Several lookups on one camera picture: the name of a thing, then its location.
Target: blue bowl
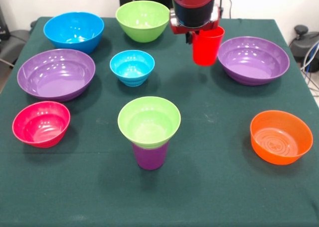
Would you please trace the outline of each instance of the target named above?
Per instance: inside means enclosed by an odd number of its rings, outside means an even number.
[[[68,12],[51,18],[44,35],[56,48],[91,53],[99,44],[104,30],[103,20],[88,12]]]
[[[142,85],[153,71],[154,58],[139,50],[122,51],[110,61],[110,69],[127,86]]]

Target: wall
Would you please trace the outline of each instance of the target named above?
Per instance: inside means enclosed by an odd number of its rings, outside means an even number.
[[[88,11],[112,17],[119,0],[0,0],[2,12],[10,30],[30,29],[30,23],[40,16],[55,16],[68,11]]]
[[[285,40],[295,38],[294,26],[304,24],[319,31],[318,0],[232,0],[232,18],[275,19]],[[223,18],[229,17],[229,0],[223,0]]]
[[[287,42],[294,38],[294,26],[305,24],[319,31],[318,0],[232,0],[232,18],[275,19]],[[228,18],[229,0],[222,1],[223,18]],[[0,0],[10,30],[29,29],[39,16],[54,16],[67,11],[85,10],[99,16],[115,15],[119,0]]]

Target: light green bowl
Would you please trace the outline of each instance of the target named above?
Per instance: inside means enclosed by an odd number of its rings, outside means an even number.
[[[157,39],[166,28],[169,9],[156,1],[132,1],[120,6],[115,17],[131,39],[150,42]]]
[[[164,98],[145,96],[121,109],[118,125],[131,142],[145,149],[154,149],[165,144],[178,130],[180,112]]]

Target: table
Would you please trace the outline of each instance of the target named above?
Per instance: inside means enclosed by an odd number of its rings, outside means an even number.
[[[63,140],[38,149],[12,134],[15,115],[38,101],[18,86],[16,74],[31,56],[53,49],[41,17],[1,95],[0,226],[214,226],[307,227],[319,223],[319,110],[273,20],[222,19],[224,40],[251,35],[277,43],[291,66],[280,79],[249,87],[230,79],[217,62],[198,67],[184,35],[169,26],[152,43],[130,40],[113,18],[91,54],[96,75],[78,98]],[[140,87],[129,88],[109,70],[116,53],[140,49],[156,61]],[[177,105],[181,126],[165,164],[145,171],[117,127],[129,101],[160,96]],[[302,118],[313,148],[289,166],[260,159],[250,145],[249,125],[259,112],[278,109]]]

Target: plastic bowl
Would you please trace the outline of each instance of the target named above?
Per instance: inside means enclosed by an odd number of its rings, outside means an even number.
[[[41,100],[69,101],[90,84],[95,64],[87,54],[55,49],[31,57],[19,69],[19,86]]]
[[[165,30],[169,21],[169,9],[155,1],[131,1],[120,6],[115,17],[131,39],[150,42]]]
[[[170,101],[146,96],[129,102],[121,109],[118,125],[122,134],[135,145],[155,149],[176,133],[180,113]]]
[[[99,44],[104,30],[103,20],[88,12],[68,12],[51,18],[44,34],[56,48],[91,53]]]
[[[288,165],[307,153],[313,144],[310,128],[298,117],[284,111],[259,113],[250,125],[256,154],[275,165]]]
[[[153,71],[154,58],[144,51],[127,50],[116,54],[110,61],[110,69],[127,86],[142,85]]]
[[[258,37],[241,36],[221,44],[218,59],[225,72],[244,85],[263,85],[282,76],[289,57],[278,45]]]
[[[58,102],[37,102],[17,114],[12,131],[20,141],[28,145],[49,148],[63,138],[70,118],[69,110]]]

